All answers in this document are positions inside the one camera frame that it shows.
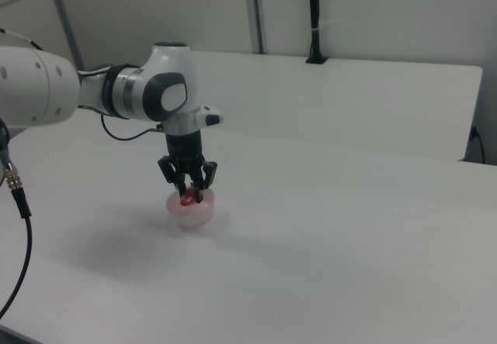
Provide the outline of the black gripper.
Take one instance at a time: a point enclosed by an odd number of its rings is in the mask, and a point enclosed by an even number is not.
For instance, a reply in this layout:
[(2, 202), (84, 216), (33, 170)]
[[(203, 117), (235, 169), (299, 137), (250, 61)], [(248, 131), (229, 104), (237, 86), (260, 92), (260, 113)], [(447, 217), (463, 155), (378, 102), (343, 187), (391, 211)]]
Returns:
[(158, 160), (167, 183), (171, 183), (181, 197), (186, 191), (185, 176), (192, 179), (196, 202), (203, 201), (203, 192), (213, 183), (217, 171), (216, 162), (205, 161), (201, 132), (199, 130), (182, 136), (166, 135), (169, 155)]

